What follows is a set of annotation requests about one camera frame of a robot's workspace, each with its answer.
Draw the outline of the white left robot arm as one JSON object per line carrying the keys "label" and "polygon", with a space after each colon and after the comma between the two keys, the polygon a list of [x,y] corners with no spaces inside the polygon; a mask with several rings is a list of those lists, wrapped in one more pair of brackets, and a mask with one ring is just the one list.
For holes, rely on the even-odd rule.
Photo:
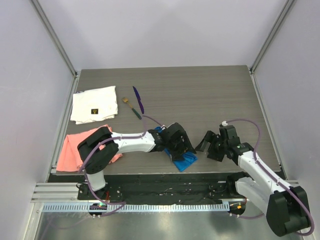
{"label": "white left robot arm", "polygon": [[185,129],[177,122],[158,126],[141,133],[112,132],[100,127],[77,146],[88,192],[100,200],[107,192],[104,169],[118,154],[131,152],[165,152],[179,171],[184,171],[197,160]]}

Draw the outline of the green handled gold fork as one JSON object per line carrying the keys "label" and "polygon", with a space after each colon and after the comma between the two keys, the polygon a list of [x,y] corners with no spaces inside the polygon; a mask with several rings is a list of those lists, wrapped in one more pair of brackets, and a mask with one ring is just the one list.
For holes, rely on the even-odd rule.
{"label": "green handled gold fork", "polygon": [[128,100],[128,98],[123,97],[123,98],[122,98],[122,101],[131,108],[132,112],[137,116],[137,118],[138,118],[139,120],[142,119],[141,115],[140,115],[140,114],[136,111],[136,109],[132,106],[132,104],[130,103],[130,101]]}

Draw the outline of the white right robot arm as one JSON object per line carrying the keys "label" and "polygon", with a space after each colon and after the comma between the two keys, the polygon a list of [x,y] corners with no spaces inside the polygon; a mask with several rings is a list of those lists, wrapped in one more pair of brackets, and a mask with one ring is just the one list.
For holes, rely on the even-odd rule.
{"label": "white right robot arm", "polygon": [[195,149],[207,151],[207,157],[218,162],[227,157],[243,170],[227,177],[226,193],[249,199],[265,215],[274,234],[282,237],[314,230],[306,191],[272,171],[249,143],[241,142],[233,125],[220,125],[218,134],[207,131]]}

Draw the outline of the blue cloth napkin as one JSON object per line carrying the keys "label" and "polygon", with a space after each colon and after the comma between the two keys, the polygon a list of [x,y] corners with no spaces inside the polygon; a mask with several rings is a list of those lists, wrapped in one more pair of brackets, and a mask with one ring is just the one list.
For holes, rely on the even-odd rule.
{"label": "blue cloth napkin", "polygon": [[198,160],[197,156],[194,153],[186,152],[182,155],[183,160],[173,161],[172,155],[167,148],[164,149],[164,152],[169,156],[170,160],[180,172],[183,172]]}

